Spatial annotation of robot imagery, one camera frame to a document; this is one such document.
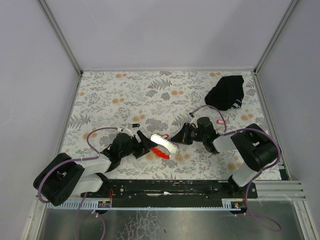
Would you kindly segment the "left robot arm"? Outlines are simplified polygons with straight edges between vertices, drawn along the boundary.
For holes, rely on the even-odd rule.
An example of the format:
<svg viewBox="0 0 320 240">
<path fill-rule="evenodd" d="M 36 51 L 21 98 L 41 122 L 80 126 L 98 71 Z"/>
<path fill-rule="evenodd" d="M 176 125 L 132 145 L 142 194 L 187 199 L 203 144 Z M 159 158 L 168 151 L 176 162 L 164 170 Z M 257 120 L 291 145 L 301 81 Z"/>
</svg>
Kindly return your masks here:
<svg viewBox="0 0 320 240">
<path fill-rule="evenodd" d="M 36 177 L 33 187 L 40 202 L 54 206 L 74 195 L 108 191 L 110 181 L 106 173 L 117 168 L 123 158 L 132 155 L 138 159 L 155 147 L 157 144 L 141 131 L 133 134 L 123 130 L 95 156 L 72 158 L 65 152 L 59 153 Z"/>
</svg>

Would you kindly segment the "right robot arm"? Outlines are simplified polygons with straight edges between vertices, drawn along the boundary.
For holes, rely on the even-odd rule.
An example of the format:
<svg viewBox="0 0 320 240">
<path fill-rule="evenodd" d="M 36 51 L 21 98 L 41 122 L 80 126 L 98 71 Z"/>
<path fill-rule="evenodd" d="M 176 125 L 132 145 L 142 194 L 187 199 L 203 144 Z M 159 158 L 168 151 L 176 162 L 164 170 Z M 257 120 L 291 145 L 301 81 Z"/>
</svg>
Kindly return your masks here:
<svg viewBox="0 0 320 240">
<path fill-rule="evenodd" d="M 207 116 L 198 118 L 196 123 L 184 123 L 170 140 L 184 145 L 200 142 L 212 154 L 237 150 L 243 164 L 228 181 L 239 188 L 246 186 L 281 155 L 277 142 L 256 123 L 231 133 L 218 134 Z"/>
</svg>

